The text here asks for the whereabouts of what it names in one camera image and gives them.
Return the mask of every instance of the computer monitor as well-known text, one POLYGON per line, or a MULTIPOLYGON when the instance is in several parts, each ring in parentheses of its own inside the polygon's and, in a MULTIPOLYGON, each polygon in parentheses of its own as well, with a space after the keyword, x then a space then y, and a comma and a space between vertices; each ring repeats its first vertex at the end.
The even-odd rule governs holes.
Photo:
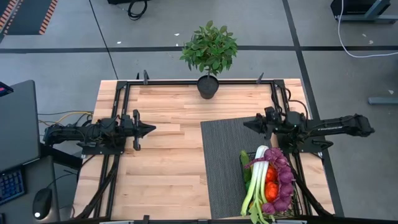
POLYGON ((0 173, 40 158, 35 83, 10 86, 0 97, 0 173))

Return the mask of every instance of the computer mouse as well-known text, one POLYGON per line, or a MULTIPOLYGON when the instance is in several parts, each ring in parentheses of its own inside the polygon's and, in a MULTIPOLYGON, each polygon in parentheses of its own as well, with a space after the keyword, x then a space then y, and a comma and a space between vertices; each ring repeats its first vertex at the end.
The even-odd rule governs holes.
POLYGON ((33 200, 33 216, 37 220, 42 220, 45 218, 51 208, 51 202, 52 202, 52 191, 51 189, 44 188, 40 191, 38 191, 35 195, 35 199, 33 200))

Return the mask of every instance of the black plant pot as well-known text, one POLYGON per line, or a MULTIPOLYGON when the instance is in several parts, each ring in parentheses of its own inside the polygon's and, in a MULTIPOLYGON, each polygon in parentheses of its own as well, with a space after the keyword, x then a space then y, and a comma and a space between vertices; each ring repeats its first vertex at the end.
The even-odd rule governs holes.
POLYGON ((204 75, 198 80, 198 90, 204 99, 211 99, 218 90, 218 80, 211 75, 204 75))

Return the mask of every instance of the keyboard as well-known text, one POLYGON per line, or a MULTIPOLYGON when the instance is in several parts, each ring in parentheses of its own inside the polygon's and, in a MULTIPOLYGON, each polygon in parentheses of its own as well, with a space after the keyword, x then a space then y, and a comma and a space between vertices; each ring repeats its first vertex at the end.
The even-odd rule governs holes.
POLYGON ((0 174, 0 205, 25 194, 21 170, 10 170, 0 174))

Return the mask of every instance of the wooden table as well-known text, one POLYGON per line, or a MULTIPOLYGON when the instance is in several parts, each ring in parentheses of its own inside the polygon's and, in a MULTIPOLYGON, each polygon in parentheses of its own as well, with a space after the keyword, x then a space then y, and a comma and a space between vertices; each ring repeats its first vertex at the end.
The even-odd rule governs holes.
MULTIPOLYGON (((292 99, 305 103, 300 79, 284 81, 292 99)), ((111 116, 116 82, 101 82, 93 120, 111 116)), ((123 96, 121 93, 118 114, 123 96)), ((298 103, 289 105, 291 110, 304 112, 298 103)), ((195 85, 132 86, 127 113, 132 115, 133 109, 138 109, 141 121, 157 129, 141 139, 141 151, 135 151, 132 139, 127 139, 112 220, 142 220, 144 215, 152 220, 211 219, 200 122, 264 114, 267 106, 273 103, 271 88, 265 85, 220 85, 211 100, 201 98, 195 85)), ((277 145, 275 138, 272 144, 277 145)), ((312 154, 301 155, 308 188, 333 213, 321 160, 312 154)), ((102 161, 103 156, 95 156, 80 172, 73 204, 76 214, 98 188, 102 161)), ((105 192, 101 215, 107 199, 105 192)))

